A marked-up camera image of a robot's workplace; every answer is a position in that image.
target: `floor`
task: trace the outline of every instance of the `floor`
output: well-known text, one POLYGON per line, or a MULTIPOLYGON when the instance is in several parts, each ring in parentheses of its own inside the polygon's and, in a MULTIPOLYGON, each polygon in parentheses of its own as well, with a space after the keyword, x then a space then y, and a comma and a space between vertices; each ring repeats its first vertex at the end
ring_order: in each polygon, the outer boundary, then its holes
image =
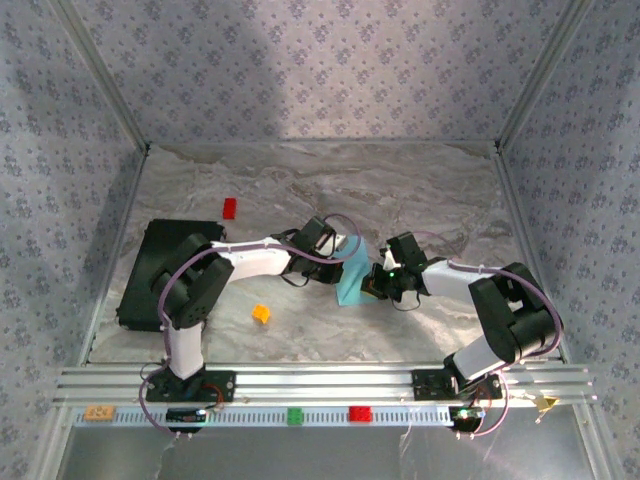
MULTIPOLYGON (((370 259, 387 238, 407 230, 443 235, 467 263, 520 259, 485 144, 153 146, 91 362, 160 358, 160 335, 122 329, 115 312, 144 229, 154 218, 220 220, 225 197, 238 198, 236 219, 224 222, 232 242, 301 227, 317 213, 340 212, 360 226, 370 259)), ((428 257, 451 256, 442 241, 419 241, 428 257)), ((480 334, 472 308, 452 300, 427 298, 408 313, 388 301, 340 307, 332 286, 296 289, 280 278, 259 277, 225 288, 203 349, 209 362, 440 361, 480 334), (271 309, 267 325, 251 318, 257 303, 271 309)))

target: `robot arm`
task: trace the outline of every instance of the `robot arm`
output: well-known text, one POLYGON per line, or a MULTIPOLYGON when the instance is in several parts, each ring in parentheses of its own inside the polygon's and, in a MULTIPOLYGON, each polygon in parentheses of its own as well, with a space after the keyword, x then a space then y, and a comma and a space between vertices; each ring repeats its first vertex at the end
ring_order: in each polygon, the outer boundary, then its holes
POLYGON ((363 292, 395 301, 405 291, 445 296, 473 305, 478 313, 484 335, 444 361, 459 388, 525 358, 554 337, 554 320, 541 299, 508 278, 517 276, 540 290, 523 264, 512 263, 498 273, 470 272, 444 258, 427 260, 411 233, 387 243, 380 252, 384 263, 373 265, 363 292))
POLYGON ((188 237, 150 282, 152 291, 160 296, 172 276, 187 261, 212 247, 218 249, 217 253, 203 257, 180 275, 167 295, 164 312, 170 321, 168 351, 172 374, 187 380, 204 368, 202 329, 227 283, 291 272, 299 272, 322 283, 337 283, 342 275, 342 264, 319 265, 274 247, 289 245, 304 253, 328 257, 340 250, 345 240, 345 236, 337 235, 318 217, 312 218, 301 230, 294 229, 256 242, 209 243, 202 235, 188 237))

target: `black box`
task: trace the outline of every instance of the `black box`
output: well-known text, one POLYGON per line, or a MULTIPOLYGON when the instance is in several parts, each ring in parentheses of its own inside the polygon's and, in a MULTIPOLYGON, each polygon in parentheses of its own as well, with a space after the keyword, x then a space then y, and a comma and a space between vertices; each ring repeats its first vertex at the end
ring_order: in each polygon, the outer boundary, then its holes
POLYGON ((201 233, 209 241, 224 239, 224 227, 216 222, 163 220, 149 222, 136 257, 127 288, 116 309, 118 323, 129 330, 159 332, 158 297, 149 281, 174 250, 191 234, 201 233))

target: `orange block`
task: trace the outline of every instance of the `orange block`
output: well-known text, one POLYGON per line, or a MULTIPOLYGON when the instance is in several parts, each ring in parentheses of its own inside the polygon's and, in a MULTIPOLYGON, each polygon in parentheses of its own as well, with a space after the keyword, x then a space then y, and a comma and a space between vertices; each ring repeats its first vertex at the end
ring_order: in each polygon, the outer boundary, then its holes
POLYGON ((269 311, 269 308, 264 305, 256 305, 251 316, 256 322, 261 322, 264 325, 269 321, 271 312, 269 311))
POLYGON ((110 422, 116 414, 113 405, 89 405, 84 411, 86 422, 110 422))

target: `light blue block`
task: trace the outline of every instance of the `light blue block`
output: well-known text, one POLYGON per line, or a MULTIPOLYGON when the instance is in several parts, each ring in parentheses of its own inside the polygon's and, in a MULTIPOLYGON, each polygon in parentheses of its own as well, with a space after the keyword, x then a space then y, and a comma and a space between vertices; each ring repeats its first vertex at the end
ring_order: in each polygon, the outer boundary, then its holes
MULTIPOLYGON (((336 252, 334 257, 346 257, 356 246, 357 238, 355 235, 348 237, 347 245, 340 251, 336 252)), ((353 257, 344 262, 342 278, 336 284, 336 295, 338 297, 338 305, 348 307, 353 305, 363 305, 366 303, 377 302, 378 299, 362 293, 360 285, 362 279, 371 271, 371 262, 367 256, 367 246, 364 239, 360 242, 358 251, 353 257)))

